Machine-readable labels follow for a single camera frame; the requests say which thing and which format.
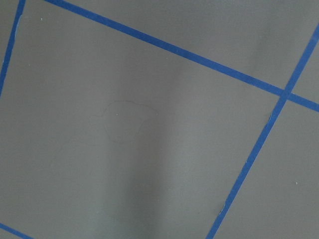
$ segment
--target concrete floor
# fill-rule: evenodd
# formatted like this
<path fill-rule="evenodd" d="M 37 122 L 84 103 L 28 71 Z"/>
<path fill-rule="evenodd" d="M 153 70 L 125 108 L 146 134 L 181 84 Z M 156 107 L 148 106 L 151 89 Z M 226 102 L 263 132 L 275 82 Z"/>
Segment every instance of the concrete floor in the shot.
<path fill-rule="evenodd" d="M 69 2 L 282 89 L 319 21 L 313 0 Z M 17 4 L 0 1 L 1 59 Z M 294 89 L 317 103 L 318 48 Z M 0 223 L 34 239 L 206 238 L 278 99 L 27 0 L 0 98 Z M 318 122 L 286 103 L 214 238 L 316 238 Z"/>

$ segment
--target gray floor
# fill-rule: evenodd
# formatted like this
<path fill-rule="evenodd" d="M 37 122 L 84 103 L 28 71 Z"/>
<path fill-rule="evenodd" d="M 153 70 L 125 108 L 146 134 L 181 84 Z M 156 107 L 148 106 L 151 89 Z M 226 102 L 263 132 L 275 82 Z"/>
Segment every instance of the gray floor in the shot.
<path fill-rule="evenodd" d="M 319 20 L 313 0 L 70 2 L 281 88 Z M 2 59 L 16 4 L 0 1 Z M 318 48 L 294 91 L 315 102 Z M 27 0 L 0 99 L 0 223 L 35 239 L 205 238 L 277 100 Z M 318 120 L 287 103 L 216 239 L 319 234 Z"/>

